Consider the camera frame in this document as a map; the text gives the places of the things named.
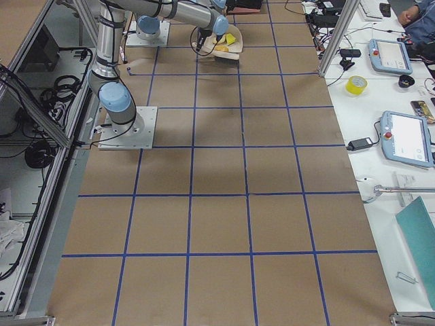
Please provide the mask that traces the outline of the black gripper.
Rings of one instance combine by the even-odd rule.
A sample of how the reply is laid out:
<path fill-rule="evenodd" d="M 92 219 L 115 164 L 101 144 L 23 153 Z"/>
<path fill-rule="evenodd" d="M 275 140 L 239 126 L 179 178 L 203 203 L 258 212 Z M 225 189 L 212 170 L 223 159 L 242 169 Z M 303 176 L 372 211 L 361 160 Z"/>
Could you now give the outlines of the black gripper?
<path fill-rule="evenodd" d="M 211 31 L 209 29 L 198 29 L 198 37 L 197 37 L 197 43 L 196 43 L 196 51 L 201 51 L 205 41 L 208 37 L 211 36 Z"/>

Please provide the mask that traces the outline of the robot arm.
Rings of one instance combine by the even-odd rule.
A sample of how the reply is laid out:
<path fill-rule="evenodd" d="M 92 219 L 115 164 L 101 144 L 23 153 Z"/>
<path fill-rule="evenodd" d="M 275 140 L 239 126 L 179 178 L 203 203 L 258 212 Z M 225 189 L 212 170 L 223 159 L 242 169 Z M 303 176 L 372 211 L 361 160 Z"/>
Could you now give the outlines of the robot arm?
<path fill-rule="evenodd" d="M 161 18 L 190 24 L 198 28 L 196 51 L 200 52 L 208 37 L 217 39 L 227 32 L 229 22 L 224 15 L 225 1 L 119 1 L 118 5 L 135 15 L 136 35 L 147 42 L 160 39 Z"/>
<path fill-rule="evenodd" d="M 91 12 L 87 1 L 57 1 L 72 8 L 88 29 L 96 46 L 96 58 L 88 73 L 92 91 L 106 109 L 113 133 L 130 136 L 140 130 L 137 109 L 128 88 L 120 79 L 118 61 L 125 26 L 125 8 L 116 1 L 99 1 L 98 14 Z"/>

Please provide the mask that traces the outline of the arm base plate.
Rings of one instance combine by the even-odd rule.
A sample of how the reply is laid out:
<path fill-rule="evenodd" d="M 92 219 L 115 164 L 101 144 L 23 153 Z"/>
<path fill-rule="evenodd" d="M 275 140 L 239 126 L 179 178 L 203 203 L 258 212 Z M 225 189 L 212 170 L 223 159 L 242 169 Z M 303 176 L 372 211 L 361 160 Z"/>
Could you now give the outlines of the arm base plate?
<path fill-rule="evenodd" d="M 133 20 L 128 28 L 126 39 L 126 47 L 130 48 L 155 48 L 165 47 L 169 38 L 170 22 L 163 20 L 159 22 L 159 29 L 153 33 L 145 33 L 139 27 L 137 22 Z"/>
<path fill-rule="evenodd" d="M 105 115 L 107 128 L 102 129 L 98 148 L 104 150 L 152 149 L 158 108 L 138 106 L 136 120 L 131 128 L 113 124 L 109 114 Z"/>

